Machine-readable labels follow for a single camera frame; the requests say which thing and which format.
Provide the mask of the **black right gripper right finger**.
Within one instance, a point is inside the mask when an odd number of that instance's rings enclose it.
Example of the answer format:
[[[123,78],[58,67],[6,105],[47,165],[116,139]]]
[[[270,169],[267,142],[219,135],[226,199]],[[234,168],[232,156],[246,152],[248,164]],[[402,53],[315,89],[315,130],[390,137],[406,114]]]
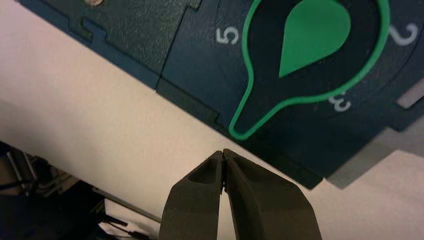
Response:
[[[236,239],[322,239],[314,209],[297,185],[230,149],[223,156]]]

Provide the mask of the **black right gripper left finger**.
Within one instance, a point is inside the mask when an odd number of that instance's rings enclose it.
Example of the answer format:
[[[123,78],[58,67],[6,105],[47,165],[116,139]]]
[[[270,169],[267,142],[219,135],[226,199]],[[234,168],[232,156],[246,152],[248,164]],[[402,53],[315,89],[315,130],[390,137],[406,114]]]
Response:
[[[223,153],[216,151],[172,186],[162,213],[160,240],[217,239],[223,161]]]

